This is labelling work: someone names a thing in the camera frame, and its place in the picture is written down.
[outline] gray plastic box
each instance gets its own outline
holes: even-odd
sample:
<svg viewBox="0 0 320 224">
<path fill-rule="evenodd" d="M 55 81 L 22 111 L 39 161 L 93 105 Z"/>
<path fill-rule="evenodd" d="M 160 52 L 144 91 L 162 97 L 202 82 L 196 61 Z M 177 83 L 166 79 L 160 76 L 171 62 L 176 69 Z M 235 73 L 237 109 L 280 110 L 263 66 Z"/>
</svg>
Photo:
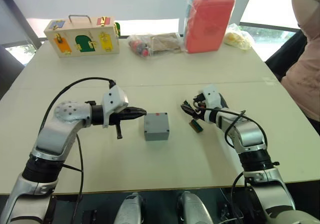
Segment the gray plastic box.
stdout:
<svg viewBox="0 0 320 224">
<path fill-rule="evenodd" d="M 168 113 L 148 113 L 144 116 L 144 137 L 146 141 L 162 141 L 169 138 Z"/>
</svg>

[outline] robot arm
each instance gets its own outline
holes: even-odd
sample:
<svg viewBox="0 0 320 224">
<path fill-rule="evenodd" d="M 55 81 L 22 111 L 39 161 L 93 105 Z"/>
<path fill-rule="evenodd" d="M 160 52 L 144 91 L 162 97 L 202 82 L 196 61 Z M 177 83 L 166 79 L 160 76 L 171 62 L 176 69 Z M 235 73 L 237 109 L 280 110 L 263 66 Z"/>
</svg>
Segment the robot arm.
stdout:
<svg viewBox="0 0 320 224">
<path fill-rule="evenodd" d="M 65 101 L 54 109 L 54 116 L 40 131 L 29 160 L 18 176 L 0 217 L 0 224 L 16 220 L 51 223 L 55 207 L 52 193 L 58 175 L 76 139 L 77 132 L 91 125 L 116 125 L 122 138 L 120 121 L 141 117 L 146 111 L 127 107 L 128 98 L 117 85 L 104 94 L 102 105 L 94 101 Z"/>
<path fill-rule="evenodd" d="M 266 136 L 260 126 L 243 113 L 232 111 L 218 90 L 210 85 L 193 99 L 196 111 L 186 102 L 184 112 L 195 120 L 216 124 L 232 140 L 243 167 L 247 196 L 256 210 L 256 223 L 320 223 L 309 214 L 298 211 L 295 203 L 267 151 Z"/>
</svg>

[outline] plastic bag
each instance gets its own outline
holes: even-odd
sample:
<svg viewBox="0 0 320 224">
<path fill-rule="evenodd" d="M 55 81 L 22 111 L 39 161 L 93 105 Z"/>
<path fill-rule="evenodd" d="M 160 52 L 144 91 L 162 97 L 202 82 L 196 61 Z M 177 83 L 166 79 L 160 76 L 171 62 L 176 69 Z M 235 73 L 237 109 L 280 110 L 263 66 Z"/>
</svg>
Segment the plastic bag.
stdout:
<svg viewBox="0 0 320 224">
<path fill-rule="evenodd" d="M 128 44 L 131 50 L 141 57 L 164 52 L 179 53 L 183 49 L 179 33 L 131 35 L 128 37 Z"/>
<path fill-rule="evenodd" d="M 184 46 L 189 53 L 219 49 L 235 0 L 186 0 Z"/>
<path fill-rule="evenodd" d="M 234 23 L 229 25 L 226 29 L 223 42 L 242 50 L 249 50 L 255 43 L 254 39 L 247 31 L 240 30 Z"/>
</svg>

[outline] white table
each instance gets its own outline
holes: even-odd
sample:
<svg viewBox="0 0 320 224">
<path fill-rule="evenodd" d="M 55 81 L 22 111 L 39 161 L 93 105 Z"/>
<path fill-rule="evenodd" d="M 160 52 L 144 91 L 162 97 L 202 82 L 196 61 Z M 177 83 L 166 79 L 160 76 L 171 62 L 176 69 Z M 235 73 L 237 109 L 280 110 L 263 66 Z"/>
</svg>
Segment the white table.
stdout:
<svg viewBox="0 0 320 224">
<path fill-rule="evenodd" d="M 246 109 L 268 137 L 272 161 L 279 161 L 285 182 L 320 178 L 318 134 L 278 82 L 217 83 L 234 110 Z M 204 122 L 202 133 L 189 126 L 191 118 L 180 104 L 203 84 L 125 86 L 131 106 L 148 112 L 168 112 L 168 141 L 146 142 L 143 118 L 123 121 L 123 139 L 114 127 L 92 126 L 79 132 L 84 158 L 83 191 L 108 192 L 230 186 L 242 171 L 236 152 L 214 125 Z M 75 87 L 61 99 L 100 101 L 107 87 Z M 60 88 L 13 88 L 0 101 L 0 193 L 8 194 L 23 170 L 43 114 Z M 66 164 L 80 166 L 75 144 Z M 76 193 L 80 174 L 63 169 L 56 193 Z"/>
<path fill-rule="evenodd" d="M 120 54 L 59 58 L 46 41 L 11 89 L 63 88 L 85 77 L 111 78 L 122 87 L 276 81 L 253 49 L 222 44 L 219 51 L 143 58 L 130 50 L 126 39 L 119 43 Z M 78 85 L 104 86 L 103 81 Z"/>
</svg>

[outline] pink shirt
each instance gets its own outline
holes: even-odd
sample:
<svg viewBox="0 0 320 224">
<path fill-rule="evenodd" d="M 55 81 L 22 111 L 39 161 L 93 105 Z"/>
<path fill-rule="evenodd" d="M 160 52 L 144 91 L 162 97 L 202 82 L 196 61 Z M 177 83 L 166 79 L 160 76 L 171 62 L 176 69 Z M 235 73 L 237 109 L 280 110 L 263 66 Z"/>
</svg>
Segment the pink shirt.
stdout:
<svg viewBox="0 0 320 224">
<path fill-rule="evenodd" d="M 320 121 L 320 5 L 301 26 L 307 38 L 303 54 L 290 67 L 281 84 L 304 114 Z"/>
</svg>

